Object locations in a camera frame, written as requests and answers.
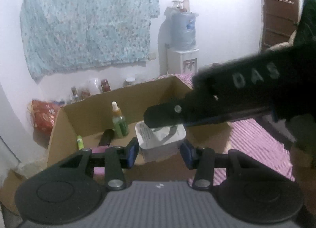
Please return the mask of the white power adapter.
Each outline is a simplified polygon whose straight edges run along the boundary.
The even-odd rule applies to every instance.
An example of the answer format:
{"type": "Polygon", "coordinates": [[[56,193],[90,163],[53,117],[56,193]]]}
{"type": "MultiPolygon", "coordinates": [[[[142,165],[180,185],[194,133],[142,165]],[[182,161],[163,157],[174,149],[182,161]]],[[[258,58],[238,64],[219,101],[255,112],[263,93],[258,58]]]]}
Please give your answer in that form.
{"type": "Polygon", "coordinates": [[[176,155],[186,138],[186,130],[182,124],[151,129],[144,121],[135,125],[135,134],[145,163],[176,155]]]}

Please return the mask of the purple checkered tablecloth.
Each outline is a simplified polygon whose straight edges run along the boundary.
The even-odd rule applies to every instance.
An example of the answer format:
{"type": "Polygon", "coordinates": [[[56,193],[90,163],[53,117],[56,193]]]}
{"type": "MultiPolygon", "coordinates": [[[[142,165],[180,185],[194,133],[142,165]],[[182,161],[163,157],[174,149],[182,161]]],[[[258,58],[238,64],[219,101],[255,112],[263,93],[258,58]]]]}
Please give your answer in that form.
{"type": "Polygon", "coordinates": [[[213,148],[217,153],[237,149],[267,167],[294,181],[290,153],[284,144],[274,139],[255,119],[228,122],[224,132],[211,136],[211,125],[189,127],[189,142],[213,148]]]}

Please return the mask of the white lid jar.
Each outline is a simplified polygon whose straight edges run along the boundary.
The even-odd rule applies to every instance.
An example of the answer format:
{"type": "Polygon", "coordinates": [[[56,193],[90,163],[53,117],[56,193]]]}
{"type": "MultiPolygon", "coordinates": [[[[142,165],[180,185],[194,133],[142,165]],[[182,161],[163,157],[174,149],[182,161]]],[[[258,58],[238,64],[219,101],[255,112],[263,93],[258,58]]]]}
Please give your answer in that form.
{"type": "Polygon", "coordinates": [[[129,77],[126,78],[126,80],[123,83],[124,87],[133,86],[135,84],[135,77],[129,77]]]}

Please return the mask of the water dispenser with bottle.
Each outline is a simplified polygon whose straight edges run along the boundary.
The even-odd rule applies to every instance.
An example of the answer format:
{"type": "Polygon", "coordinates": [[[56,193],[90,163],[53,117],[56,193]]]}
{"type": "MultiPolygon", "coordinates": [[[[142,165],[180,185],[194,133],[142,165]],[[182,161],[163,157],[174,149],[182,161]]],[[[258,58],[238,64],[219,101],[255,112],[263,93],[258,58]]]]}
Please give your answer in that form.
{"type": "Polygon", "coordinates": [[[199,49],[196,42],[197,13],[189,0],[174,0],[164,11],[158,34],[160,74],[195,74],[199,49]]]}

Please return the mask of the red jar on floor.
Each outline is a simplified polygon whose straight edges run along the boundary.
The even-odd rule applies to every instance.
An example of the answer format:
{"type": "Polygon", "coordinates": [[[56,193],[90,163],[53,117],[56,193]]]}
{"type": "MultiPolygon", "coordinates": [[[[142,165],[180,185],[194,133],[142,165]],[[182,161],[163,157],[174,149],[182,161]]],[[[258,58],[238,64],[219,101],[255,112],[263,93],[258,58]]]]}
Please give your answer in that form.
{"type": "Polygon", "coordinates": [[[111,91],[111,88],[107,79],[101,80],[101,90],[103,93],[111,91]]]}

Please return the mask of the green lip balm tube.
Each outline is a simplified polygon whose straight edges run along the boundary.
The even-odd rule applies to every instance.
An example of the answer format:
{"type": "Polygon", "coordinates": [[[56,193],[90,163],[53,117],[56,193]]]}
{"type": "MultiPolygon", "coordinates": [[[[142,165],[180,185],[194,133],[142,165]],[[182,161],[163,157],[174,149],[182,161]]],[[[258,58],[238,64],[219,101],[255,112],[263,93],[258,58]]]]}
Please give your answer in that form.
{"type": "Polygon", "coordinates": [[[78,150],[84,149],[84,142],[81,135],[77,136],[77,146],[78,146],[78,150]]]}

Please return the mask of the red snack bag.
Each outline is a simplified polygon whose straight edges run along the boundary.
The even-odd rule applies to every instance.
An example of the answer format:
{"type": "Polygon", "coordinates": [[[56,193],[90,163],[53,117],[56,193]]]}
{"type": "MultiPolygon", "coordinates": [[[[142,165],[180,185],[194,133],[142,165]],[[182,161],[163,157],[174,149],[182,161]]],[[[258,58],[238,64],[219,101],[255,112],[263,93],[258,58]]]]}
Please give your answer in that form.
{"type": "Polygon", "coordinates": [[[30,112],[33,127],[42,133],[51,135],[59,110],[60,106],[56,103],[32,100],[30,112]]]}

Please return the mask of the beige jacket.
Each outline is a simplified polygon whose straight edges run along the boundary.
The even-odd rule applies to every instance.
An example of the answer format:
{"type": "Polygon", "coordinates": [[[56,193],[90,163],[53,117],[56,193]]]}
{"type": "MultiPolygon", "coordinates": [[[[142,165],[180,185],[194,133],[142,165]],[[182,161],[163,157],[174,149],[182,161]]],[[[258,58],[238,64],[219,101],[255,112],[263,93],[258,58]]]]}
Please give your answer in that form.
{"type": "Polygon", "coordinates": [[[295,40],[295,37],[296,37],[296,33],[297,33],[297,31],[294,31],[291,34],[291,36],[289,37],[288,41],[276,43],[274,45],[265,43],[265,47],[266,47],[266,49],[268,51],[278,51],[278,50],[282,50],[282,49],[285,49],[285,48],[292,47],[294,45],[294,40],[295,40]]]}

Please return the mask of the blue floral wall cloth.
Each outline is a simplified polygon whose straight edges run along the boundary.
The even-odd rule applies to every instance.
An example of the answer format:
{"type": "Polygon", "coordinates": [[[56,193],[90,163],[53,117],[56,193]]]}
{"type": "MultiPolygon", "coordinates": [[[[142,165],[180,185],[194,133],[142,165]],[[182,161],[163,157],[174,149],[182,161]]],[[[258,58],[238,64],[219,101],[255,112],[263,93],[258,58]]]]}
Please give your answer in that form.
{"type": "Polygon", "coordinates": [[[23,0],[25,60],[31,77],[143,62],[159,0],[23,0]]]}

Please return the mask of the green dropper bottle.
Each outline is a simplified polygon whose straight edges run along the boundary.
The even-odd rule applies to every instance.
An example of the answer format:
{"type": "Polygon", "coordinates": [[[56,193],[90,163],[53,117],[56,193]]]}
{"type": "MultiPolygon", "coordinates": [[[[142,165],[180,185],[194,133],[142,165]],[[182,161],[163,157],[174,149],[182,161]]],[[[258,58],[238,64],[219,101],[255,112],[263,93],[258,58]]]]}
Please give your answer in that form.
{"type": "Polygon", "coordinates": [[[117,102],[111,103],[113,112],[113,125],[114,130],[119,138],[126,137],[129,134],[129,127],[126,122],[125,116],[122,114],[121,109],[117,105],[117,102]]]}

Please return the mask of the black cylindrical tube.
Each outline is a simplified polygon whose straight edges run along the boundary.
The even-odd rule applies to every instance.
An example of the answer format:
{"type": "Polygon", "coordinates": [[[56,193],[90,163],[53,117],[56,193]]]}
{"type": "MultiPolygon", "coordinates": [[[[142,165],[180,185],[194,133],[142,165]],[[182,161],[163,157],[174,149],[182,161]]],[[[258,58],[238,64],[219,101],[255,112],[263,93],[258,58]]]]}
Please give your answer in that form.
{"type": "Polygon", "coordinates": [[[113,129],[107,129],[103,132],[98,146],[110,146],[111,142],[115,137],[115,132],[113,129]]]}

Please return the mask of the brown wooden door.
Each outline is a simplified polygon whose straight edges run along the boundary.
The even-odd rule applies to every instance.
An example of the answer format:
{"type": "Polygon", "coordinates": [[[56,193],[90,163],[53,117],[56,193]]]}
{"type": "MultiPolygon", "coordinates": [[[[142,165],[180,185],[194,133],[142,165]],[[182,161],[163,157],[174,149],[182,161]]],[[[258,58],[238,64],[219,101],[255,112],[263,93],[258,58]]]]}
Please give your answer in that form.
{"type": "Polygon", "coordinates": [[[261,50],[289,41],[298,26],[299,0],[263,0],[261,50]]]}

